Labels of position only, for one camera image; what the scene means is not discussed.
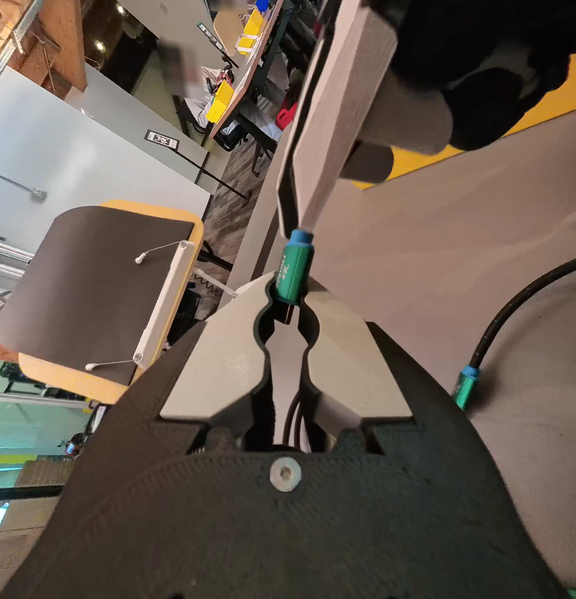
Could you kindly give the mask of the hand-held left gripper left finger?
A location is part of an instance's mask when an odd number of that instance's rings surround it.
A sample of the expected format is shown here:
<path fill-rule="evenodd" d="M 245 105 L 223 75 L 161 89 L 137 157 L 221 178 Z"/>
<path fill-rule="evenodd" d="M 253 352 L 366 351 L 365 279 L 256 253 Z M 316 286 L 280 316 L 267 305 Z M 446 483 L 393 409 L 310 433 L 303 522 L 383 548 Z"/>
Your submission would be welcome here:
<path fill-rule="evenodd" d="M 161 408 L 162 419 L 254 422 L 251 400 L 271 381 L 262 322 L 270 315 L 274 279 L 268 273 L 249 282 L 207 320 Z"/>

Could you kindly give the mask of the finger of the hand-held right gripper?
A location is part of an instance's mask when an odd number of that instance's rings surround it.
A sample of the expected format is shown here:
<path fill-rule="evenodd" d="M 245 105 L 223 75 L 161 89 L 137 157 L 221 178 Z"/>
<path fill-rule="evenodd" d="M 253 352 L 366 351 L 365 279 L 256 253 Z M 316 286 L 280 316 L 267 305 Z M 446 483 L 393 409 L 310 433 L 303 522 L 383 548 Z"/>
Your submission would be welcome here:
<path fill-rule="evenodd" d="M 293 166 L 294 155 L 296 146 L 304 133 L 313 103 L 313 94 L 319 83 L 326 59 L 327 40 L 325 37 L 320 37 L 302 84 L 290 131 L 287 133 L 286 148 L 277 181 L 278 216 L 280 229 L 285 238 L 290 238 L 292 230 L 299 227 L 298 194 Z"/>
<path fill-rule="evenodd" d="M 397 48 L 367 1 L 325 1 L 293 120 L 293 229 L 312 231 Z"/>

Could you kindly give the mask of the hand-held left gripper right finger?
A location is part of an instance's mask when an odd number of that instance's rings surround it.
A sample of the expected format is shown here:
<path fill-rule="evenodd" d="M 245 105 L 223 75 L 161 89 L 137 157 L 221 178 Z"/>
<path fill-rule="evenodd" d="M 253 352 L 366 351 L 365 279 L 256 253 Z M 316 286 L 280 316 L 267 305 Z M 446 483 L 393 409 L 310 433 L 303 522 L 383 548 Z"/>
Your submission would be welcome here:
<path fill-rule="evenodd" d="M 300 302 L 303 411 L 322 430 L 409 421 L 412 411 L 366 321 L 315 280 Z"/>

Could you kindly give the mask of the braided hdmi cable green plug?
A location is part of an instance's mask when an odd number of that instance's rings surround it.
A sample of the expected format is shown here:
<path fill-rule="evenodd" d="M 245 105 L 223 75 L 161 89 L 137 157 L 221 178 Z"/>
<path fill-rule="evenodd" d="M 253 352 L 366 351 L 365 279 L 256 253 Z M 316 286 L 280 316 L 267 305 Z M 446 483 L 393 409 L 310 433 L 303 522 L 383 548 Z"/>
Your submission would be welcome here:
<path fill-rule="evenodd" d="M 290 324 L 295 307 L 306 293 L 308 275 L 314 257 L 313 234 L 294 229 L 284 247 L 280 266 L 271 289 L 274 318 Z"/>
<path fill-rule="evenodd" d="M 480 374 L 481 364 L 491 348 L 497 335 L 508 320 L 531 298 L 553 283 L 576 272 L 576 258 L 565 262 L 541 275 L 513 296 L 489 322 L 478 341 L 467 365 L 460 370 L 452 399 L 458 408 L 465 411 L 474 394 Z"/>

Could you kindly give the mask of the person's right hand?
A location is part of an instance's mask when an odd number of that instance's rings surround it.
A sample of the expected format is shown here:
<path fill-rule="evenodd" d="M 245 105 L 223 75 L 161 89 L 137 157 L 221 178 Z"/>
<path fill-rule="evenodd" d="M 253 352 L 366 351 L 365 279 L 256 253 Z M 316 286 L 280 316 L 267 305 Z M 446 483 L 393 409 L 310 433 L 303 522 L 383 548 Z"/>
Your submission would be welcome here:
<path fill-rule="evenodd" d="M 367 1 L 397 33 L 390 68 L 439 92 L 462 151 L 504 136 L 562 87 L 576 54 L 576 1 Z"/>

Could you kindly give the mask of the black pole stand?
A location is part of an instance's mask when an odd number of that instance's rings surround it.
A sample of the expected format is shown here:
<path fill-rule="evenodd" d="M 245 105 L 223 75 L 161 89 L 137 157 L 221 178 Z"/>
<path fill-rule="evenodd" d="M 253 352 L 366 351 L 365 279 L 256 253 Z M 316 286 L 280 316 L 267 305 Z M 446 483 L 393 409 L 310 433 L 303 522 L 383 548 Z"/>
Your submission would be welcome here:
<path fill-rule="evenodd" d="M 242 198 L 243 205 L 245 206 L 249 200 L 252 198 L 252 191 L 248 191 L 248 193 L 245 195 L 239 191 L 237 191 L 234 187 L 228 185 L 226 182 L 224 182 L 222 179 L 218 178 L 217 176 L 213 175 L 212 173 L 210 173 L 209 171 L 207 171 L 203 165 L 198 165 L 196 162 L 192 161 L 191 159 L 187 158 L 187 156 L 181 154 L 179 152 L 179 150 L 175 149 L 172 150 L 172 152 L 174 154 L 176 154 L 177 156 L 179 156 L 180 158 L 182 158 L 183 160 L 187 161 L 188 163 L 190 163 L 192 166 L 194 166 L 195 168 L 199 169 L 199 174 L 204 174 L 206 176 L 208 176 L 209 178 L 212 178 L 213 180 L 215 180 L 218 184 L 222 185 L 224 188 L 226 188 L 227 190 L 230 190 L 232 193 L 234 193 L 235 195 L 239 196 L 240 198 Z"/>

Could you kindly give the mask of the white stand with clear arms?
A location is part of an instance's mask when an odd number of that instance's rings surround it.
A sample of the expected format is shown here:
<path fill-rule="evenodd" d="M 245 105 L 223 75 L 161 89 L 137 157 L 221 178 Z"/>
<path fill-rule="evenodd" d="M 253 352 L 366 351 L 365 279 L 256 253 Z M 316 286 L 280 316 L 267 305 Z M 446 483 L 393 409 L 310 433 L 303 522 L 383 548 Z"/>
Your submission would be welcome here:
<path fill-rule="evenodd" d="M 193 269 L 193 276 L 195 280 L 199 280 L 208 288 L 216 289 L 222 291 L 224 294 L 228 295 L 231 300 L 234 300 L 237 297 L 240 297 L 246 291 L 246 287 L 242 286 L 237 290 L 231 289 L 221 281 L 215 279 L 211 275 L 207 274 L 200 268 Z"/>

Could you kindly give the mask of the background wooden-edged table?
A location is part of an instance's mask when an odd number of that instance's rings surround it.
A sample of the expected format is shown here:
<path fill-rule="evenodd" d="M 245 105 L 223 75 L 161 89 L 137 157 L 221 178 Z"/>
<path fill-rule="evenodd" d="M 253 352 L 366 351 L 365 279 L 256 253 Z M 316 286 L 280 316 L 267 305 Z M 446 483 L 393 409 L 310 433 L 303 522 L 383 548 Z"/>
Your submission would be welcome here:
<path fill-rule="evenodd" d="M 226 126 L 239 116 L 240 108 L 248 101 L 263 94 L 269 70 L 284 37 L 287 22 L 293 10 L 291 1 L 275 1 L 273 10 L 264 17 L 260 39 L 254 46 L 254 54 L 240 66 L 233 84 L 233 95 L 220 119 L 213 125 L 209 138 L 214 139 Z"/>

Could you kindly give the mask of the small yellow bin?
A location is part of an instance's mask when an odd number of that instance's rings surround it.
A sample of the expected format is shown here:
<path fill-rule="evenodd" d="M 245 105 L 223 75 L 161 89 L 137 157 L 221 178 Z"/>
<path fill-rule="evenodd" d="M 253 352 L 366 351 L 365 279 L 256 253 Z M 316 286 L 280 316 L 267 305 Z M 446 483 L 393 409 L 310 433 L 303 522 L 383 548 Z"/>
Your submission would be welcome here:
<path fill-rule="evenodd" d="M 235 92 L 228 81 L 222 80 L 212 97 L 211 106 L 206 115 L 207 120 L 210 123 L 216 124 L 221 119 L 229 107 L 234 93 Z"/>
<path fill-rule="evenodd" d="M 248 18 L 242 34 L 239 35 L 235 44 L 237 52 L 243 56 L 248 56 L 255 52 L 265 24 L 266 20 L 264 15 L 257 7 L 255 7 Z"/>

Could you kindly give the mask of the black and white marker sign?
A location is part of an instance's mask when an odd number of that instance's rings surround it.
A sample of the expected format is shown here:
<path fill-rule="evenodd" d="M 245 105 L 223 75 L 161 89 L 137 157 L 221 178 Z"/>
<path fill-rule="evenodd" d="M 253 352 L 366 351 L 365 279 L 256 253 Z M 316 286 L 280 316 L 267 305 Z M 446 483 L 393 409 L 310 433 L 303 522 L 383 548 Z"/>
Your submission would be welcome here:
<path fill-rule="evenodd" d="M 148 129 L 145 133 L 144 140 L 149 141 L 150 143 L 157 144 L 158 146 L 166 147 L 173 152 L 176 152 L 179 148 L 179 139 L 175 139 L 168 135 L 159 133 L 157 131 L 153 131 Z"/>

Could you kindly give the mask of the yellow plastic bin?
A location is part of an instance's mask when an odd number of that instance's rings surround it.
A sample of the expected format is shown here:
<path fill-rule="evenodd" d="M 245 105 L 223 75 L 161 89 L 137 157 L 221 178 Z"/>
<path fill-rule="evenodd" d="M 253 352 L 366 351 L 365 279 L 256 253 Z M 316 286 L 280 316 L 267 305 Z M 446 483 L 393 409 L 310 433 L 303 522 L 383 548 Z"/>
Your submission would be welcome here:
<path fill-rule="evenodd" d="M 565 82 L 555 90 L 548 91 L 531 109 L 497 140 L 526 131 L 539 124 L 576 112 L 576 53 L 569 58 L 569 68 Z M 384 182 L 395 180 L 399 177 L 414 173 L 442 161 L 454 158 L 467 150 L 447 145 L 441 152 L 426 155 L 399 147 L 392 148 L 393 164 L 389 175 L 378 182 L 365 182 L 363 180 L 347 177 L 354 186 L 360 190 L 370 189 Z"/>

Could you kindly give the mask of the black board with wooden rim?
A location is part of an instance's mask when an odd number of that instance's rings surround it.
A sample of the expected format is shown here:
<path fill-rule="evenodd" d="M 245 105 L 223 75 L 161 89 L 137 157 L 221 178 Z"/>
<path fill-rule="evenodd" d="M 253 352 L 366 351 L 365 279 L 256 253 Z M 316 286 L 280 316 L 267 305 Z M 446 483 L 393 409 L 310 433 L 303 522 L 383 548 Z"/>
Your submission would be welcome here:
<path fill-rule="evenodd" d="M 115 404 L 161 355 L 204 239 L 201 218 L 179 208 L 113 200 L 57 216 L 0 312 L 0 345 L 29 378 Z M 177 246 L 196 249 L 153 363 L 85 371 L 87 363 L 131 360 Z"/>

